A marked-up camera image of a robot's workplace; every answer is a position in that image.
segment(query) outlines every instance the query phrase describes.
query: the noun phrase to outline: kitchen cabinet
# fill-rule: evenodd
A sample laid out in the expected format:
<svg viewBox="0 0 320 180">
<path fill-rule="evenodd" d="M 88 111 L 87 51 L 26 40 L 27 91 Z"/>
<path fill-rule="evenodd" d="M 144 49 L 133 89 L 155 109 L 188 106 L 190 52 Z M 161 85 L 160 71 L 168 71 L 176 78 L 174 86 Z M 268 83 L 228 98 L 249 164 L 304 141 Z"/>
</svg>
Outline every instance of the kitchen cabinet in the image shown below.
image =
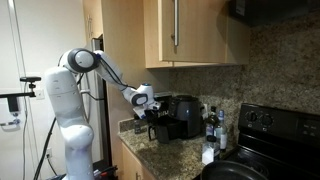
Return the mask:
<svg viewBox="0 0 320 180">
<path fill-rule="evenodd" d="M 135 155 L 122 144 L 124 179 L 153 180 L 154 176 L 141 164 Z"/>
<path fill-rule="evenodd" d="M 83 0 L 87 42 L 103 34 L 101 0 Z"/>
<path fill-rule="evenodd" d="M 245 64 L 249 57 L 250 28 L 228 16 L 226 0 L 144 0 L 144 33 L 147 68 Z"/>
</svg>

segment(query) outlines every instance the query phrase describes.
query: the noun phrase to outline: black stove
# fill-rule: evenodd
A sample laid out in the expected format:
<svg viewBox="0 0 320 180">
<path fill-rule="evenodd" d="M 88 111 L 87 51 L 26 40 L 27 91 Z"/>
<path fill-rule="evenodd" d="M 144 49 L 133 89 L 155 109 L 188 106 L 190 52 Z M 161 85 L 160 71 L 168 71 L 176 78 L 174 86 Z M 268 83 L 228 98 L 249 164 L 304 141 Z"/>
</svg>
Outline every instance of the black stove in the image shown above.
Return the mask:
<svg viewBox="0 0 320 180">
<path fill-rule="evenodd" d="M 320 115 L 242 104 L 238 128 L 238 145 L 223 160 L 270 180 L 320 179 Z"/>
</svg>

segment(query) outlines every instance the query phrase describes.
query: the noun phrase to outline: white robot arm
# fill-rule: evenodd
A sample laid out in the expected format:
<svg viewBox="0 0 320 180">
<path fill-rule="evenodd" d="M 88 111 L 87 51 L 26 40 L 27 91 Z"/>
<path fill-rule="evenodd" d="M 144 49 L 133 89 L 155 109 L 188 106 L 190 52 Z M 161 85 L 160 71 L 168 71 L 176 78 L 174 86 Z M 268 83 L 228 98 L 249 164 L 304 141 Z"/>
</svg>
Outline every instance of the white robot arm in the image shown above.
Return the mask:
<svg viewBox="0 0 320 180">
<path fill-rule="evenodd" d="M 75 80 L 78 73 L 95 70 L 108 83 L 114 84 L 134 107 L 140 118 L 144 110 L 159 110 L 150 84 L 137 90 L 122 81 L 122 73 L 103 51 L 73 49 L 64 53 L 58 67 L 45 73 L 45 85 L 65 140 L 67 175 L 65 180 L 92 180 L 91 145 L 93 130 L 85 121 L 84 105 Z"/>
</svg>

